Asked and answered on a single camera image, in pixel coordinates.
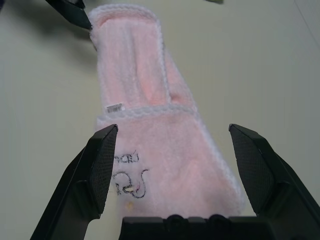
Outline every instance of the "white table surface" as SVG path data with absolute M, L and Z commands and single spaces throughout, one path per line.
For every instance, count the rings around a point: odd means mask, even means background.
M 87 12 L 111 1 L 87 2 Z M 293 0 L 125 0 L 159 17 L 167 48 L 237 177 L 228 126 L 253 129 L 320 203 L 320 49 Z M 0 238 L 29 239 L 101 114 L 97 53 L 44 0 L 0 13 Z M 87 240 L 115 240 L 108 195 Z M 253 215 L 248 202 L 243 213 Z

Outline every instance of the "fuzzy pink fabric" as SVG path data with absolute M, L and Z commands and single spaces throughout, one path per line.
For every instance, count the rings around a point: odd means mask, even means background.
M 121 217 L 239 215 L 241 189 L 164 47 L 157 17 L 109 4 L 89 19 L 102 105 L 125 107 L 97 120 L 97 129 L 119 126 L 112 184 Z

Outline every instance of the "white background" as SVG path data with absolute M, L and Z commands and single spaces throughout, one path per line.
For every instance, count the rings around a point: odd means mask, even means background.
M 295 1 L 113 2 L 141 4 L 159 17 L 165 44 L 237 177 L 230 123 L 264 136 L 320 203 L 320 48 Z M 106 3 L 92 0 L 87 12 Z M 44 0 L 8 0 L 0 14 L 1 239 L 31 237 L 102 113 L 87 34 Z M 115 201 L 112 192 L 87 240 L 118 239 Z M 249 202 L 243 214 L 254 214 Z

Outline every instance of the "pink towel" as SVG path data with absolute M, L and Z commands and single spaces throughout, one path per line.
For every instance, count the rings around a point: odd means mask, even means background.
M 236 216 L 242 191 L 144 7 L 109 4 L 89 14 L 105 114 L 118 124 L 112 184 L 121 217 Z

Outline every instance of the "textured gripper pad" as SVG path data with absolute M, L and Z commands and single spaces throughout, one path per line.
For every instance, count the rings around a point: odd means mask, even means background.
M 102 214 L 105 209 L 110 180 L 112 177 L 116 137 L 117 128 L 114 127 L 103 140 L 90 175 L 90 186 L 100 214 Z
M 254 142 L 235 127 L 230 129 L 236 163 L 253 211 L 259 214 L 269 199 L 275 181 Z

